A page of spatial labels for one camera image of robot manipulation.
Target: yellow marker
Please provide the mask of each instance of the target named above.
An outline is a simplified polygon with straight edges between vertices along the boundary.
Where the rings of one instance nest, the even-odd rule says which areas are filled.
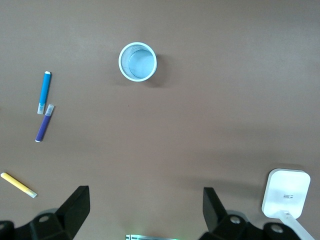
[[[1,173],[1,177],[11,183],[13,186],[20,189],[22,192],[28,194],[30,197],[35,198],[37,194],[29,189],[27,186],[23,185],[21,182],[10,176],[8,173],[3,172]]]

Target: black metal bracket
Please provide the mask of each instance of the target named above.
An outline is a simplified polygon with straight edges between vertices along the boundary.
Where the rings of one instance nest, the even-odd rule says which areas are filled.
[[[0,221],[0,240],[72,240],[90,212],[88,186],[79,186],[55,213],[44,213],[21,227]]]
[[[208,232],[199,240],[300,240],[284,224],[268,222],[259,229],[241,216],[228,214],[212,187],[203,189],[202,211]]]

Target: cup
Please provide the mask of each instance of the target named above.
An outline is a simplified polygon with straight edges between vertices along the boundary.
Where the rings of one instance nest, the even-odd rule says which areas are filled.
[[[156,72],[157,57],[147,44],[132,42],[120,52],[119,68],[127,79],[134,82],[142,82],[149,79]]]

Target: cup rim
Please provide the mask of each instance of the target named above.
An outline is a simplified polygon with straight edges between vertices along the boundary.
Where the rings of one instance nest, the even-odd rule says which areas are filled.
[[[140,46],[144,46],[145,48],[147,48],[150,53],[152,54],[153,56],[153,61],[154,61],[154,64],[153,64],[153,69],[152,71],[150,72],[150,74],[144,78],[139,78],[139,79],[134,79],[132,77],[129,77],[125,71],[123,70],[122,68],[122,65],[121,65],[121,58],[122,58],[122,55],[124,54],[125,50],[127,50],[129,47],[133,46],[133,45],[140,45]],[[120,55],[119,55],[119,60],[118,60],[118,64],[119,64],[119,68],[120,68],[120,71],[121,73],[129,80],[133,81],[133,82],[143,82],[147,79],[149,79],[155,72],[156,72],[156,69],[157,69],[157,57],[156,57],[156,54],[155,52],[153,51],[153,49],[148,46],[147,44],[143,43],[143,42],[139,42],[139,41],[135,41],[135,42],[132,42],[132,43],[129,43],[128,45],[126,45],[120,52]]]

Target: marker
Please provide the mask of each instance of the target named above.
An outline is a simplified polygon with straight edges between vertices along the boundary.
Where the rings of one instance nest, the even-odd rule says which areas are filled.
[[[35,141],[37,143],[41,142],[44,139],[44,135],[45,135],[46,129],[48,127],[48,124],[50,122],[51,114],[52,114],[52,111],[54,110],[54,107],[55,106],[53,106],[52,104],[49,104],[49,106],[46,109],[44,118],[43,118],[41,126],[39,128],[39,132],[35,138]]]
[[[30,188],[19,182],[17,179],[10,176],[8,173],[1,173],[1,177],[7,180],[9,183],[11,183],[13,186],[20,189],[22,192],[28,194],[30,197],[35,198],[37,196],[37,194],[34,191],[32,191]]]
[[[51,72],[45,71],[44,72],[44,76],[43,76],[43,83],[42,83],[41,93],[40,93],[38,114],[44,114],[45,105],[46,105],[46,101],[47,101],[48,90],[49,90],[50,78],[51,78]]]

